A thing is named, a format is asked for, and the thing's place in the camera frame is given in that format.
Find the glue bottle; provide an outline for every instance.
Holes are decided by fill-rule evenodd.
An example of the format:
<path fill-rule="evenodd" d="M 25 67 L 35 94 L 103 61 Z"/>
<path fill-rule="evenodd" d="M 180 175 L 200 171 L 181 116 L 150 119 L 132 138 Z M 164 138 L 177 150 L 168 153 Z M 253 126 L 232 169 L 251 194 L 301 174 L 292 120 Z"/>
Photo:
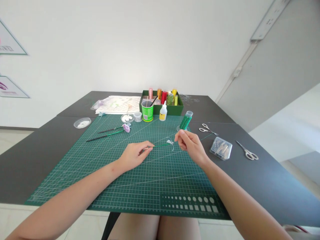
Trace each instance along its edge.
<path fill-rule="evenodd" d="M 160 109 L 160 116 L 159 116 L 159 120 L 160 121 L 164 121 L 167 118 L 167 105 L 166 105 L 167 101 L 164 101 L 164 104 L 162 105 L 162 108 Z"/>

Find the scissors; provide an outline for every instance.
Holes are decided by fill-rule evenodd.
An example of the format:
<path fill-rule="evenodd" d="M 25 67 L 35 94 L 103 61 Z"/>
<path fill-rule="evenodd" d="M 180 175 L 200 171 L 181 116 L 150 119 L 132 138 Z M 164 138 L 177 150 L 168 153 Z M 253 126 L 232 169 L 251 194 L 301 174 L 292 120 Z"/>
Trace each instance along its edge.
<path fill-rule="evenodd" d="M 204 126 L 206 129 L 208 129 L 208 130 L 206 130 L 206 129 L 203 129 L 203 128 L 199 128 L 199 130 L 201 131 L 201 132 L 211 132 L 211 133 L 213 133 L 214 135 L 216 135 L 216 136 L 219 136 L 219 134 L 217 134 L 217 133 L 215 133 L 215 132 L 212 132 L 209 128 L 208 128 L 208 126 L 206 125 L 206 124 L 202 124 L 202 126 Z"/>
<path fill-rule="evenodd" d="M 236 142 L 240 145 L 240 147 L 242 147 L 242 149 L 244 150 L 244 152 L 246 154 L 246 157 L 248 159 L 250 159 L 250 160 L 258 160 L 259 159 L 257 155 L 255 155 L 254 153 L 252 153 L 252 152 L 248 151 L 247 149 L 245 149 L 244 146 L 242 146 L 238 141 L 236 141 Z"/>

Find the gray table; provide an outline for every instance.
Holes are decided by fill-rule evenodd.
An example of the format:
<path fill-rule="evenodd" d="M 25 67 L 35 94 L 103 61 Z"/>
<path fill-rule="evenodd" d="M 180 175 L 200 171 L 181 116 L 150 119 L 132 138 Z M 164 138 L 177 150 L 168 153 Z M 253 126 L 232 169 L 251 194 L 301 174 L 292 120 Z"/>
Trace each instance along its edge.
<path fill-rule="evenodd" d="M 129 93 L 90 92 L 0 155 L 0 202 L 23 204 L 85 131 L 73 127 L 75 120 L 80 117 L 96 117 L 94 111 L 88 110 L 91 103 L 87 103 L 87 106 L 84 103 L 88 99 L 95 102 L 96 99 L 103 99 L 108 95 Z M 210 129 L 233 144 L 230 159 L 222 161 L 208 151 L 215 136 L 204 139 L 204 148 L 212 161 L 253 196 L 279 223 L 320 227 L 320 202 L 315 196 L 209 97 L 190 98 L 199 100 L 191 103 L 187 101 L 184 108 L 184 112 L 194 112 L 193 121 L 189 125 L 192 132 L 196 132 L 200 138 L 208 134 L 198 130 L 203 123 L 201 119 L 204 119 L 202 121 L 206 122 Z M 256 153 L 260 160 L 246 159 L 235 140 Z"/>

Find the forearm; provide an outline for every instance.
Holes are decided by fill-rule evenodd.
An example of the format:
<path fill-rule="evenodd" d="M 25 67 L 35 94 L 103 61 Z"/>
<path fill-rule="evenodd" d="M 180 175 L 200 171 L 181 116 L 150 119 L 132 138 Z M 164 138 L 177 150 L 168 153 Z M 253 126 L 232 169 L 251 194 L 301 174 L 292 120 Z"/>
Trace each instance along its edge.
<path fill-rule="evenodd" d="M 256 200 L 210 159 L 203 170 L 244 239 L 292 239 Z"/>
<path fill-rule="evenodd" d="M 38 208 L 8 236 L 7 240 L 56 239 L 123 173 L 117 161 L 100 168 Z"/>

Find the green floral wire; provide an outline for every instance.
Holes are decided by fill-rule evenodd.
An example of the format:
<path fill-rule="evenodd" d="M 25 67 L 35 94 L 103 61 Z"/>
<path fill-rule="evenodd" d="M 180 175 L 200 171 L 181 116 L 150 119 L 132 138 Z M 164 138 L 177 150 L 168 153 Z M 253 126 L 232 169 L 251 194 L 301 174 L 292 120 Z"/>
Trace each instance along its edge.
<path fill-rule="evenodd" d="M 205 139 L 205 138 L 207 138 L 207 137 L 211 136 L 212 134 L 213 134 L 213 133 L 211 133 L 211 134 L 209 134 L 208 136 L 206 136 L 206 137 L 204 137 L 204 138 L 200 139 L 200 141 L 202 141 L 203 139 Z M 167 146 L 167 145 L 171 145 L 171 143 L 166 143 L 166 144 L 159 145 L 159 146 L 154 146 L 154 147 L 163 147 L 163 146 Z"/>

